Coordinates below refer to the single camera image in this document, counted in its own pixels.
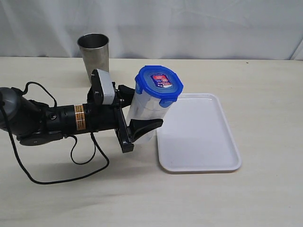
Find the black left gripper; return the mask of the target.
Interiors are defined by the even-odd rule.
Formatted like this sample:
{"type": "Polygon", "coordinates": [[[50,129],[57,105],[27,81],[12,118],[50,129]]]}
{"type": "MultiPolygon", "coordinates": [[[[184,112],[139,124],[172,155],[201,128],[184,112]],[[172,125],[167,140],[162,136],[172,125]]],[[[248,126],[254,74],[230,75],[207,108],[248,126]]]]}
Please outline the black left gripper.
{"type": "Polygon", "coordinates": [[[119,85],[115,89],[115,98],[111,105],[103,105],[103,91],[97,70],[91,74],[91,87],[87,94],[85,109],[86,126],[90,132],[115,130],[118,142],[123,153],[131,152],[134,143],[146,143],[154,135],[154,130],[161,127],[162,119],[137,120],[131,119],[129,129],[122,109],[130,106],[135,89],[119,85]]]}

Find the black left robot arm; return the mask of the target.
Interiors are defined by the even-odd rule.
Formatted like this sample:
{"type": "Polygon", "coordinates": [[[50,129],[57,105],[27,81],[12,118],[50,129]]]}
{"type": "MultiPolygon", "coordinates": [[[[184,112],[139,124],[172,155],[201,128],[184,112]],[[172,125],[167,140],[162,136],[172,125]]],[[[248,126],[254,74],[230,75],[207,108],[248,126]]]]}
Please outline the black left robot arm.
{"type": "Polygon", "coordinates": [[[1,87],[0,103],[7,115],[0,117],[0,128],[11,130],[24,146],[43,145],[69,136],[115,130],[122,152],[131,152],[134,142],[159,128],[162,119],[135,120],[126,123],[122,109],[129,106],[135,90],[115,86],[108,72],[94,69],[87,102],[80,105],[49,105],[23,96],[28,89],[1,87]]]}

